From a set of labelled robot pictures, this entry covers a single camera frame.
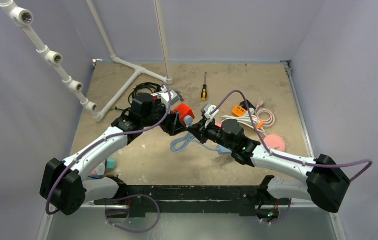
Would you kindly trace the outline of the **grey blue plug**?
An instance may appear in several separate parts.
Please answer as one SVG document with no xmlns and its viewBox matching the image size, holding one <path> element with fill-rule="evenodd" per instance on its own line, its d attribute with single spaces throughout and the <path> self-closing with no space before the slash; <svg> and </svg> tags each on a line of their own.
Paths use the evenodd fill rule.
<svg viewBox="0 0 378 240">
<path fill-rule="evenodd" d="M 184 124 L 188 127 L 190 127 L 192 124 L 193 124 L 193 120 L 194 120 L 194 118 L 193 117 L 191 117 L 190 115 L 187 115 L 187 116 L 185 116 L 184 117 L 184 119 L 183 119 L 183 122 L 184 122 Z"/>
</svg>

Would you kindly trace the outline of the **red cube socket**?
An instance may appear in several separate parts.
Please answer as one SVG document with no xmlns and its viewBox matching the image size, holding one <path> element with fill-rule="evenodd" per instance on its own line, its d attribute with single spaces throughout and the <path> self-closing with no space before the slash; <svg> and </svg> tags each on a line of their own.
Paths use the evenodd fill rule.
<svg viewBox="0 0 378 240">
<path fill-rule="evenodd" d="M 184 117 L 187 116 L 187 115 L 189 115 L 189 116 L 191 116 L 191 117 L 193 117 L 193 118 L 195 119 L 195 116 L 194 116 L 194 114 L 193 114 L 193 112 L 192 112 L 192 109 L 191 109 L 188 105 L 186 105 L 186 104 L 184 104 L 184 103 L 181 103 L 180 105 L 178 105 L 178 106 L 173 110 L 173 113 L 178 115 L 178 119 L 179 119 L 179 121 L 180 121 L 182 124 L 184 124 L 183 119 L 184 119 Z"/>
</svg>

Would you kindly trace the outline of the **light blue power strip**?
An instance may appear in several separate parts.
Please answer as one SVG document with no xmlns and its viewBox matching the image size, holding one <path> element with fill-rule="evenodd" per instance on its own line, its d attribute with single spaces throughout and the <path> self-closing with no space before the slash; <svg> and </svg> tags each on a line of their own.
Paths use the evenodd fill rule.
<svg viewBox="0 0 378 240">
<path fill-rule="evenodd" d="M 221 145 L 217 145 L 215 150 L 216 150 L 218 155 L 227 155 L 227 154 L 231 154 L 231 152 L 232 152 L 231 150 L 229 150 L 229 149 L 227 149 L 227 148 L 225 148 Z"/>
</svg>

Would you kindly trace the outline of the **orange power strip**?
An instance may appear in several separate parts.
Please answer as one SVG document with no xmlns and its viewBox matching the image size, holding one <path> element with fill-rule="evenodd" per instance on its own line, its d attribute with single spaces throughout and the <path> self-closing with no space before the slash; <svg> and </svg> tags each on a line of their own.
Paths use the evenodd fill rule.
<svg viewBox="0 0 378 240">
<path fill-rule="evenodd" d="M 259 130 L 263 126 L 263 121 L 257 118 L 254 114 L 249 111 L 245 111 L 239 105 L 232 109 L 231 118 L 235 119 L 238 123 L 245 125 L 251 129 Z"/>
</svg>

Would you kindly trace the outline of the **pink plug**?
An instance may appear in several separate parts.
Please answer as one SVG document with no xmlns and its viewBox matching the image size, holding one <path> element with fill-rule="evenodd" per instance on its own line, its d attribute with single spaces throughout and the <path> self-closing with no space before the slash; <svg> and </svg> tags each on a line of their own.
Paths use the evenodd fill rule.
<svg viewBox="0 0 378 240">
<path fill-rule="evenodd" d="M 262 108 L 264 106 L 264 101 L 263 100 L 259 100 L 256 102 L 256 108 Z"/>
</svg>

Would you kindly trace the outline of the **teal small block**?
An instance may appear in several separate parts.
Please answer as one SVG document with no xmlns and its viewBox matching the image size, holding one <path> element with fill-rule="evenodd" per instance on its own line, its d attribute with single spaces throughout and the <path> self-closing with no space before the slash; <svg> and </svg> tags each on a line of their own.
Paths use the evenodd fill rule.
<svg viewBox="0 0 378 240">
<path fill-rule="evenodd" d="M 111 159 L 110 158 L 106 159 L 105 160 L 105 168 L 107 170 L 114 169 L 115 168 L 115 160 L 112 159 L 112 158 Z"/>
</svg>

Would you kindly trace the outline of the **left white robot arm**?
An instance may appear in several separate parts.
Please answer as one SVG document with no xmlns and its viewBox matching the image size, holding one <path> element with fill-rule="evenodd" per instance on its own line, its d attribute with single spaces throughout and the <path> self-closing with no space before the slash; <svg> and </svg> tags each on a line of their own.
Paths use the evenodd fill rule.
<svg viewBox="0 0 378 240">
<path fill-rule="evenodd" d="M 180 100 L 171 90 L 155 94 L 139 93 L 131 106 L 91 144 L 63 159 L 50 160 L 44 169 L 40 192 L 47 214 L 69 216 L 84 203 L 108 199 L 121 204 L 126 198 L 123 182 L 117 177 L 87 180 L 87 177 L 113 153 L 129 145 L 143 132 L 165 124 L 170 108 Z"/>
</svg>

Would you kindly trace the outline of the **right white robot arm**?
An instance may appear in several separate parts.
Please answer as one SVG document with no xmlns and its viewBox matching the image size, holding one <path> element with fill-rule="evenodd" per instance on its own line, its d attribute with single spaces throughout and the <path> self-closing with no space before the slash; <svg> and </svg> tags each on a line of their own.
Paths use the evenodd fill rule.
<svg viewBox="0 0 378 240">
<path fill-rule="evenodd" d="M 301 157 L 278 150 L 245 136 L 244 129 L 231 119 L 220 127 L 199 122 L 188 127 L 201 143 L 212 141 L 231 151 L 241 165 L 270 169 L 290 176 L 306 186 L 306 199 L 330 213 L 337 213 L 351 181 L 333 159 L 321 154 L 318 158 Z"/>
</svg>

